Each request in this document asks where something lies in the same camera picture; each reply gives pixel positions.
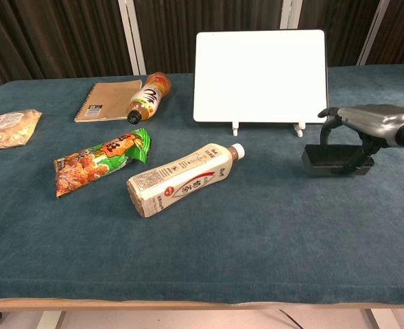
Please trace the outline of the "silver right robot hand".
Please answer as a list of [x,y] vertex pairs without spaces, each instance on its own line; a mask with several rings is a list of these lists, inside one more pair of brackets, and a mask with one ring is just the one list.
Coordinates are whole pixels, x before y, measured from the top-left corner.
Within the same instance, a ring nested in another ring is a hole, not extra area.
[[362,144],[335,175],[350,175],[361,168],[382,148],[404,149],[404,107],[391,104],[330,107],[318,117],[326,117],[320,133],[320,144],[327,145],[331,130],[342,125],[358,133]]

